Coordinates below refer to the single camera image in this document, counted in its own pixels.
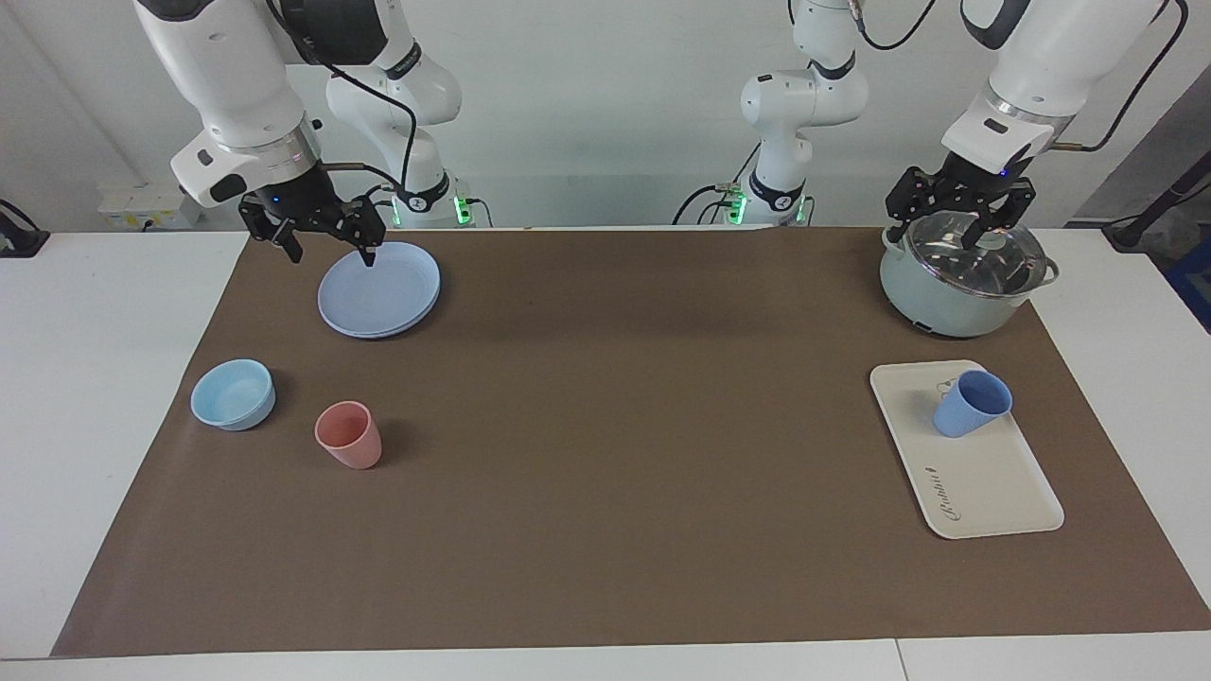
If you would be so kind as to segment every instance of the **cable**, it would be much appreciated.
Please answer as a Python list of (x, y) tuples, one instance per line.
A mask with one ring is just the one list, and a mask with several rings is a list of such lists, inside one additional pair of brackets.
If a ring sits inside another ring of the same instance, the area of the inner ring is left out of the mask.
[(483, 212), (488, 213), (488, 227), (492, 228), (492, 229), (497, 229), (497, 223), (492, 222), (492, 208), (488, 207), (488, 202), (487, 201), (484, 201), (483, 199), (467, 199), (466, 202), (467, 204), (478, 204), (478, 205), (483, 206)]
[(1051, 145), (1052, 149), (1056, 151), (1081, 151), (1085, 154), (1092, 154), (1094, 151), (1101, 151), (1102, 148), (1109, 143), (1110, 138), (1114, 137), (1114, 133), (1118, 132), (1123, 119), (1126, 118), (1127, 111), (1131, 110), (1131, 105), (1135, 104), (1135, 99), (1140, 95), (1140, 91), (1148, 84), (1148, 79), (1152, 78), (1152, 74), (1158, 67), (1160, 67), (1160, 63), (1165, 61), (1165, 57), (1169, 56), (1169, 51), (1172, 50), (1173, 45), (1177, 44), (1177, 40), (1182, 38), (1182, 33), (1186, 32), (1186, 24), (1190, 19), (1190, 6), (1186, 0), (1173, 0), (1173, 4), (1177, 5), (1178, 11), (1181, 12), (1177, 19), (1177, 27), (1173, 29), (1173, 35), (1169, 38), (1169, 42), (1160, 48), (1160, 52), (1157, 55), (1157, 58), (1152, 61), (1148, 70), (1143, 71), (1143, 76), (1141, 76), (1135, 87), (1131, 88), (1131, 95), (1127, 96), (1127, 101), (1123, 104), (1123, 108), (1119, 109), (1119, 115), (1114, 118), (1114, 122), (1110, 124), (1110, 128), (1106, 131), (1106, 136), (1102, 137), (1102, 141), (1092, 147), (1085, 147), (1075, 142), (1057, 142)]
[(8, 201), (5, 201), (4, 199), (0, 199), (0, 206), (4, 206), (5, 208), (8, 210), (10, 213), (12, 213), (12, 214), (19, 217), (21, 219), (25, 221), (25, 224), (28, 224), (29, 227), (33, 227), (35, 231), (38, 230), (38, 224), (35, 224), (34, 221), (29, 219), (29, 216), (27, 216), (24, 213), (24, 211), (22, 211), (17, 206), (13, 206), (12, 204), (10, 204)]
[[(390, 182), (391, 187), (394, 187), (397, 193), (403, 189), (403, 185), (401, 185), (398, 182), (396, 182), (395, 178), (392, 178), (385, 171), (381, 171), (381, 170), (379, 170), (379, 168), (377, 168), (374, 166), (366, 165), (366, 164), (320, 164), (320, 170), (322, 170), (325, 172), (339, 172), (339, 171), (366, 171), (366, 172), (372, 172), (372, 173), (381, 177), (383, 179)], [(377, 187), (378, 185), (372, 187), (366, 193), (366, 195), (368, 196), (368, 195), (373, 194), (374, 190), (377, 189)]]
[[(740, 166), (740, 170), (736, 171), (736, 177), (731, 178), (731, 184), (735, 184), (735, 183), (740, 182), (740, 176), (745, 174), (745, 168), (748, 167), (748, 164), (753, 162), (753, 159), (757, 158), (757, 151), (759, 151), (759, 150), (761, 150), (761, 142), (758, 142), (756, 145), (753, 145), (753, 150), (748, 153), (748, 158), (745, 159), (745, 162)], [(714, 213), (711, 214), (711, 224), (714, 224), (714, 221), (718, 219), (718, 217), (719, 217), (719, 208), (721, 207), (723, 207), (723, 206), (717, 206), (714, 208)]]
[(673, 216), (672, 224), (677, 224), (678, 222), (681, 222), (682, 214), (684, 214), (685, 213), (685, 208), (688, 208), (689, 205), (694, 202), (694, 199), (698, 199), (702, 194), (707, 194), (707, 193), (711, 193), (711, 191), (718, 191), (718, 193), (722, 194), (722, 191), (719, 191), (719, 189), (717, 189), (716, 185), (713, 185), (713, 184), (707, 184), (706, 187), (702, 187), (701, 189), (698, 189), (696, 191), (694, 191), (693, 194), (690, 194), (689, 199), (685, 199), (685, 202), (682, 204), (682, 207), (677, 208), (677, 214)]
[(1203, 194), (1207, 189), (1211, 189), (1211, 182), (1207, 182), (1203, 187), (1195, 189), (1194, 191), (1190, 191), (1186, 196), (1182, 196), (1181, 200), (1178, 200), (1176, 204), (1173, 204), (1173, 207), (1176, 208), (1177, 206), (1181, 206), (1182, 204), (1186, 204), (1187, 201), (1193, 201), (1194, 199), (1196, 199), (1199, 196), (1199, 194)]
[[(731, 205), (731, 201), (716, 201), (714, 204), (707, 204), (702, 212), (698, 216), (698, 222), (694, 224), (702, 224), (702, 219), (706, 218), (706, 211), (714, 208), (714, 214), (719, 214), (719, 208), (727, 208)], [(711, 224), (714, 224), (714, 218), (711, 218)]]
[[(1175, 204), (1172, 205), (1172, 207), (1173, 207), (1173, 208), (1176, 208), (1177, 206), (1181, 206), (1182, 204), (1186, 204), (1186, 202), (1188, 202), (1188, 201), (1193, 201), (1194, 199), (1196, 199), (1196, 198), (1198, 198), (1198, 196), (1199, 196), (1200, 194), (1203, 194), (1203, 193), (1204, 193), (1204, 191), (1206, 191), (1207, 189), (1211, 189), (1211, 182), (1207, 182), (1206, 184), (1204, 184), (1204, 185), (1203, 185), (1203, 187), (1200, 187), (1199, 189), (1196, 189), (1196, 190), (1194, 190), (1194, 191), (1190, 191), (1190, 193), (1189, 193), (1189, 194), (1187, 194), (1186, 196), (1182, 196), (1182, 198), (1181, 198), (1180, 200), (1177, 200), (1177, 201), (1176, 201), (1176, 202), (1175, 202)], [(1136, 213), (1136, 214), (1133, 214), (1133, 216), (1126, 216), (1126, 217), (1121, 217), (1121, 218), (1117, 218), (1117, 219), (1112, 219), (1110, 222), (1104, 222), (1104, 223), (1102, 223), (1102, 224), (1101, 224), (1101, 228), (1102, 228), (1102, 229), (1106, 229), (1107, 227), (1114, 227), (1115, 224), (1121, 224), (1121, 223), (1124, 223), (1124, 222), (1131, 222), (1131, 221), (1133, 221), (1133, 219), (1138, 219), (1138, 218), (1141, 218), (1141, 217), (1143, 217), (1143, 213)]]
[(908, 40), (911, 40), (912, 36), (917, 34), (917, 29), (919, 29), (920, 25), (925, 23), (925, 19), (929, 17), (929, 13), (934, 11), (934, 5), (936, 4), (937, 0), (929, 0), (929, 4), (925, 5), (925, 8), (920, 13), (920, 17), (917, 18), (917, 23), (912, 24), (912, 28), (908, 29), (908, 33), (906, 33), (903, 38), (896, 40), (890, 45), (879, 45), (878, 42), (874, 41), (874, 39), (871, 38), (868, 33), (866, 33), (866, 19), (862, 18), (861, 13), (857, 15), (857, 33), (862, 35), (862, 40), (865, 40), (866, 44), (869, 45), (871, 47), (874, 47), (876, 50), (880, 50), (884, 52), (889, 52), (891, 50), (902, 46), (905, 42), (908, 42)]
[(368, 95), (372, 95), (386, 102), (388, 104), (398, 107), (400, 109), (403, 110), (403, 113), (408, 114), (408, 119), (412, 121), (412, 128), (408, 130), (408, 145), (403, 150), (403, 168), (400, 171), (400, 182), (397, 183), (401, 190), (407, 193), (406, 188), (408, 187), (408, 162), (412, 160), (412, 145), (417, 141), (417, 125), (418, 125), (417, 113), (413, 111), (412, 108), (404, 104), (403, 102), (400, 102), (398, 99), (390, 97), (388, 95), (383, 95), (378, 90), (374, 90), (373, 87), (349, 75), (348, 73), (343, 71), (340, 68), (334, 65), (332, 62), (321, 57), (318, 52), (316, 52), (311, 47), (311, 45), (306, 41), (308, 36), (299, 35), (298, 32), (295, 32), (288, 23), (286, 23), (286, 19), (282, 17), (282, 13), (277, 10), (277, 5), (274, 2), (274, 0), (265, 0), (265, 6), (269, 7), (269, 13), (274, 16), (274, 21), (277, 22), (277, 25), (282, 27), (282, 30), (286, 32), (286, 35), (291, 36), (291, 39), (294, 40), (294, 45), (298, 46), (298, 48), (302, 52), (304, 52), (308, 57), (310, 57), (312, 61), (315, 61), (323, 68), (332, 71), (333, 75), (349, 81), (358, 90)]

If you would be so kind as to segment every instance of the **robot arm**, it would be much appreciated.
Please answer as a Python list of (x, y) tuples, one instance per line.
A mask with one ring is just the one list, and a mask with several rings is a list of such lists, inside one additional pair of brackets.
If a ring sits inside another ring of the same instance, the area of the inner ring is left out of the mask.
[[(398, 0), (283, 0), (280, 6), (291, 33), (308, 40), (310, 48), (299, 51), (304, 57), (366, 64), (372, 87), (400, 95), (418, 122), (457, 115), (457, 84), (424, 58)], [(294, 262), (302, 258), (293, 235), (299, 230), (348, 241), (372, 264), (385, 227), (368, 195), (337, 196), (303, 103), (286, 80), (289, 57), (274, 36), (280, 29), (268, 23), (264, 8), (253, 0), (134, 0), (134, 7), (170, 76), (202, 116), (202, 132), (172, 160), (182, 188), (207, 207), (243, 195), (240, 213), (253, 238), (271, 240)], [(402, 111), (385, 102), (372, 108), (361, 99), (373, 97), (357, 95), (358, 105), (343, 109), (344, 118), (362, 124), (357, 116), (371, 111), (390, 121), (357, 127), (381, 137), (371, 136), (398, 177), (412, 121), (400, 121)]]
[(1167, 0), (963, 0), (968, 32), (997, 51), (997, 67), (942, 138), (951, 153), (934, 174), (908, 168), (888, 196), (901, 221), (889, 235), (942, 210), (977, 214), (971, 247), (1012, 227), (1035, 191), (1022, 177), (1052, 147)]
[(408, 172), (394, 199), (404, 227), (458, 227), (470, 221), (458, 179), (450, 178), (437, 144), (418, 126), (454, 120), (463, 92), (454, 76), (432, 61), (408, 27), (400, 0), (280, 0), (292, 36), (305, 38), (299, 53), (322, 55), (329, 63), (351, 65), (346, 74), (407, 105), (374, 97), (344, 79), (328, 81), (333, 114), (369, 139), (392, 177)]
[(853, 121), (869, 97), (855, 65), (857, 30), (848, 1), (800, 0), (796, 16), (794, 41), (811, 63), (753, 78), (741, 93), (745, 119), (761, 133), (757, 167), (744, 187), (745, 223), (792, 219), (811, 161), (811, 143), (800, 131)]

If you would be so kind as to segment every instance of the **blue plate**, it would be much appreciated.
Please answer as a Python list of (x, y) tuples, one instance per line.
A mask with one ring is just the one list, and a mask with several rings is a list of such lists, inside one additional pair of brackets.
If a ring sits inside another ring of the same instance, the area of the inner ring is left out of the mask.
[(366, 267), (357, 252), (332, 265), (320, 282), (320, 316), (352, 338), (386, 338), (429, 314), (441, 282), (437, 261), (427, 251), (389, 241), (378, 247), (374, 267)]

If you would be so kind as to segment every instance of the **light blue bowl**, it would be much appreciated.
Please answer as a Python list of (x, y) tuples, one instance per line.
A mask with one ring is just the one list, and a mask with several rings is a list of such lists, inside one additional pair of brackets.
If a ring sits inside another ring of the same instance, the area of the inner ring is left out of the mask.
[(231, 360), (206, 372), (194, 387), (189, 407), (197, 420), (223, 430), (247, 430), (274, 411), (277, 395), (265, 365)]

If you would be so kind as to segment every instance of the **brown table mat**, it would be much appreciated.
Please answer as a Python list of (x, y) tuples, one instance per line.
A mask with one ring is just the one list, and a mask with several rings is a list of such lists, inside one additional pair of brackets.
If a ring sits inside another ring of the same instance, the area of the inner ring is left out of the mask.
[[(381, 342), (318, 317), (342, 246), (245, 250), (56, 656), (1211, 629), (1029, 307), (919, 333), (866, 229), (407, 238), (442, 297)], [(194, 383), (240, 356), (276, 411), (203, 427)], [(946, 359), (1014, 388), (1063, 528), (926, 528), (867, 380)], [(374, 470), (311, 439), (343, 399)]]

